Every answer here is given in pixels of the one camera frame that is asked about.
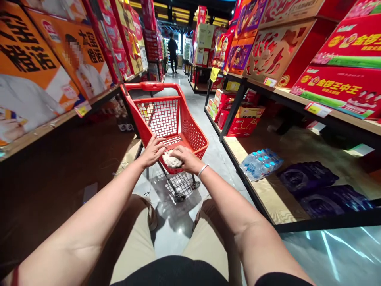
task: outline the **cart wheel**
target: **cart wheel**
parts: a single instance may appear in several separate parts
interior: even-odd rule
[[[201,185],[200,181],[195,181],[195,184],[191,184],[192,189],[198,189],[198,187]]]
[[[177,202],[177,203],[181,203],[181,202],[185,201],[186,198],[187,197],[184,194],[179,194],[179,193],[175,194],[175,202]]]

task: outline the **khaki pants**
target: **khaki pants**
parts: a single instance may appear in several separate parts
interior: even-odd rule
[[[233,235],[212,199],[203,202],[197,226],[182,256],[209,263],[231,285],[242,284],[241,263]],[[122,281],[155,259],[148,207],[142,197],[132,195],[89,278],[89,285]]]

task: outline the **red plastic basket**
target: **red plastic basket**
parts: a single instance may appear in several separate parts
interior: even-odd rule
[[[133,100],[128,93],[131,89],[162,91],[164,88],[175,89],[178,96]],[[147,147],[149,140],[155,133],[157,137],[166,138],[163,143],[167,145],[168,150],[182,145],[192,150],[198,158],[202,158],[209,142],[189,112],[185,96],[178,84],[158,82],[125,83],[122,91],[134,117],[144,147]],[[160,158],[160,162],[170,174],[183,171],[182,169],[168,168],[163,158]]]

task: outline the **man standing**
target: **man standing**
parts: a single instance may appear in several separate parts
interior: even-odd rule
[[[172,67],[172,73],[177,73],[177,44],[176,41],[173,39],[173,33],[170,32],[169,36],[171,37],[168,42],[168,50],[169,50],[169,58],[171,60],[171,67]]]

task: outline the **black shirt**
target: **black shirt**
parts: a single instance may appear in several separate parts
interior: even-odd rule
[[[168,50],[171,58],[176,56],[177,44],[173,38],[169,39]]]
[[[166,256],[135,271],[114,286],[228,286],[225,278],[210,264],[183,256]],[[286,273],[268,273],[254,286],[311,286],[310,283]]]

